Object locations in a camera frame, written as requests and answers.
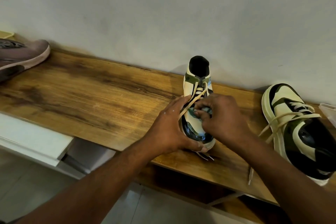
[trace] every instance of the purple shoe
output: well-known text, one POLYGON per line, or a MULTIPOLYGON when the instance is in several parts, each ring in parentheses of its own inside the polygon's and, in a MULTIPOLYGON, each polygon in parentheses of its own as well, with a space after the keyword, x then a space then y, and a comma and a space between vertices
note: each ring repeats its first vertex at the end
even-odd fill
POLYGON ((46 40, 22 44, 0 38, 0 82, 43 62, 50 53, 46 40))

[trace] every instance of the tile floor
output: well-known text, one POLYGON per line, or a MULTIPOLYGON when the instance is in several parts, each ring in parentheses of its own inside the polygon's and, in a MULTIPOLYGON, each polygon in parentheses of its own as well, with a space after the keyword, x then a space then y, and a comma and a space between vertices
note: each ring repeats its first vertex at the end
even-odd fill
MULTIPOLYGON (((0 220, 16 219, 52 198, 76 180, 0 149, 0 220)), ((254 223, 221 211, 209 211, 132 183, 103 224, 254 223)))

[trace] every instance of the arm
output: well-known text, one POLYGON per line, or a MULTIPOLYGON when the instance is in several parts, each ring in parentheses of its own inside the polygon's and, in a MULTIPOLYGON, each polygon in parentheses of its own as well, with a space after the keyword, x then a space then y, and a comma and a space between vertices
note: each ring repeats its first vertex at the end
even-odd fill
POLYGON ((211 94, 194 109, 204 106, 212 109, 211 118, 207 112, 195 111, 203 129, 254 168, 293 223, 335 222, 335 201, 250 131, 232 96, 211 94))
POLYGON ((189 99, 190 96, 181 96, 173 100, 142 139, 20 219, 18 224, 101 223, 150 160, 182 148, 201 151, 204 145, 186 137, 178 125, 179 112, 189 99))

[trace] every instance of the gray wall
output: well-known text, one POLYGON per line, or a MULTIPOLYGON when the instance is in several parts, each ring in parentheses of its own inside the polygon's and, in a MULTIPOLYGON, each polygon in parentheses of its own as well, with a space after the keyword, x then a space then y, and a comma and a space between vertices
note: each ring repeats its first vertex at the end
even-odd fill
POLYGON ((0 30, 178 73, 203 55, 213 81, 336 104, 336 0, 0 0, 0 30))

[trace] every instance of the cream shoelace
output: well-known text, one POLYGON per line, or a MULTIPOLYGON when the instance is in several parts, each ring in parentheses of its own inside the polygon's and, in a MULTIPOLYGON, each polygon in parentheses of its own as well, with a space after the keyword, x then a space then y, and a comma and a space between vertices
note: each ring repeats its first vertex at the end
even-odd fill
MULTIPOLYGON (((262 130, 262 132, 259 134, 259 136, 261 136, 263 133, 265 133, 265 131, 267 131, 270 127, 271 127, 271 124, 275 121, 275 120, 278 120, 284 116, 287 116, 287 115, 295 115, 295 116, 298 116, 296 118, 293 118, 291 120, 287 120, 287 121, 284 121, 282 123, 280 123, 275 131, 273 131, 273 133, 267 138, 266 140, 266 143, 270 143, 273 139, 274 139, 274 136, 275 134, 278 132, 278 130, 280 128, 282 128, 284 125, 286 125, 288 122, 290 121, 293 121, 293 120, 299 120, 299 119, 309 119, 309 118, 318 118, 318 117, 321 117, 321 115, 319 115, 318 113, 314 113, 315 112, 315 109, 310 106, 310 105, 307 105, 307 104, 303 104, 303 103, 299 103, 299 102, 290 102, 289 104, 291 104, 292 106, 294 106, 294 110, 300 108, 300 107, 305 107, 306 109, 302 109, 302 110, 299 110, 298 112, 288 112, 288 113, 284 113, 282 115, 279 115, 279 116, 276 116, 274 119, 272 119, 270 121, 270 123, 266 126, 266 128, 264 128, 262 130), (304 114, 303 112, 307 112, 307 111, 310 111, 311 114, 304 114)), ((250 185, 251 183, 251 180, 253 178, 253 173, 254 173, 254 170, 252 167, 250 167, 250 174, 249 174, 249 181, 248 181, 248 185, 250 185)))
MULTIPOLYGON (((183 109, 183 111, 180 113, 178 119, 180 120, 182 118, 182 116, 188 111, 188 109, 199 99, 202 99, 204 97, 202 97, 206 92, 208 92, 208 83, 207 82, 203 82, 203 85, 205 85, 205 89, 203 89, 202 87, 198 87, 198 82, 196 82, 195 87, 194 87, 194 91, 191 95, 191 99, 196 96, 193 100, 191 100, 191 102, 183 109)), ((201 158, 204 158, 201 154, 199 154, 199 152, 197 152, 197 155, 199 155, 201 158)), ((208 158, 211 158, 212 160, 214 160, 209 154, 207 154, 206 152, 203 152, 203 154, 205 156, 207 156, 208 158)))

